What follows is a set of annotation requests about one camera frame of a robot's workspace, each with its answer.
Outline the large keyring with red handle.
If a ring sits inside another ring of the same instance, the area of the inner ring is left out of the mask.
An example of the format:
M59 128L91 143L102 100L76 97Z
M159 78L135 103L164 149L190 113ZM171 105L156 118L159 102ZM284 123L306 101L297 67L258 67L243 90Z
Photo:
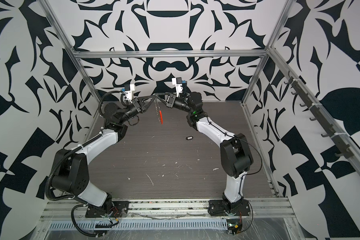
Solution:
M154 100L156 114L158 116L158 120L159 120L160 124L162 125L164 123L164 121L163 121L163 115L162 115L162 111L161 111L159 102L160 102L160 98L156 97Z

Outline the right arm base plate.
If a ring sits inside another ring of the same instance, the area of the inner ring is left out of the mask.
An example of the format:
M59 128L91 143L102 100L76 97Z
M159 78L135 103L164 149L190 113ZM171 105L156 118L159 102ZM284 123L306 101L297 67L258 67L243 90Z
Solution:
M241 199L235 203L228 200L209 200L208 213L212 217L220 216L248 216L251 212L249 202Z

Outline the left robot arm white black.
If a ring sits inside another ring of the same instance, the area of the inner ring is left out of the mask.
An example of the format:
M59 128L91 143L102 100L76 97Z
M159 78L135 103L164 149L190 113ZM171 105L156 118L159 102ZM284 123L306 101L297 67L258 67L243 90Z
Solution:
M48 200L75 199L84 205L111 208L112 197L91 183L89 164L108 147L122 140L129 121L146 112L155 99L154 95L135 98L124 108L116 103L100 106L99 113L103 115L104 125L99 133L74 149L56 153L45 185Z

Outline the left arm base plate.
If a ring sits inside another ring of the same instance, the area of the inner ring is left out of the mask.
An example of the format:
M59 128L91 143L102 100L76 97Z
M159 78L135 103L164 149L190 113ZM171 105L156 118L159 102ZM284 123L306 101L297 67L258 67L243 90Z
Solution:
M86 218L100 218L107 214L110 218L123 217L128 213L129 201L106 201L101 207L89 205Z

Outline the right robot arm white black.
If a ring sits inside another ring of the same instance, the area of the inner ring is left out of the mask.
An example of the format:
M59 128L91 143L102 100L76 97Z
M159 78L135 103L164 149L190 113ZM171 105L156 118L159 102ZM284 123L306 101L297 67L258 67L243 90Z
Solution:
M203 110L202 96L198 92L156 96L166 107L187 112L190 127L207 136L220 148L221 165L227 174L223 200L228 207L235 208L243 199L245 176L254 162L246 136L235 135L216 124Z

